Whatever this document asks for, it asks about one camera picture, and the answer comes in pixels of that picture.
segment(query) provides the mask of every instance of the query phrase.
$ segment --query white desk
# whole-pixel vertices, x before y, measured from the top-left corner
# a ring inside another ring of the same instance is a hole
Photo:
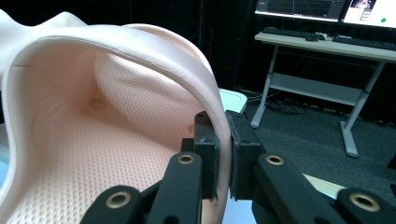
[[[349,115],[348,120],[341,121],[341,132],[344,137],[346,146],[346,154],[350,157],[358,157],[358,151],[353,140],[351,128],[358,117],[361,109],[366,102],[370,91],[372,90],[376,80],[378,79],[386,62],[396,62],[396,51],[385,49],[372,49],[360,46],[353,46],[347,44],[340,44],[327,41],[309,42],[303,38],[290,37],[283,35],[268,35],[259,33],[255,36],[265,44],[275,45],[272,61],[268,71],[268,76],[265,81],[264,90],[262,93],[262,100],[256,114],[251,121],[252,128],[258,128],[262,120],[262,115],[265,111],[265,101],[267,98],[268,90],[270,88],[281,91],[289,91],[301,95],[311,96],[322,100],[328,100],[344,105],[353,106],[352,113]],[[377,61],[377,66],[371,74],[365,88],[363,90],[349,88],[345,86],[333,85],[300,77],[285,76],[279,73],[274,73],[274,65],[276,62],[276,55],[279,46],[289,48],[307,49],[318,52],[325,52],[330,54],[338,54],[355,58],[364,58]]]

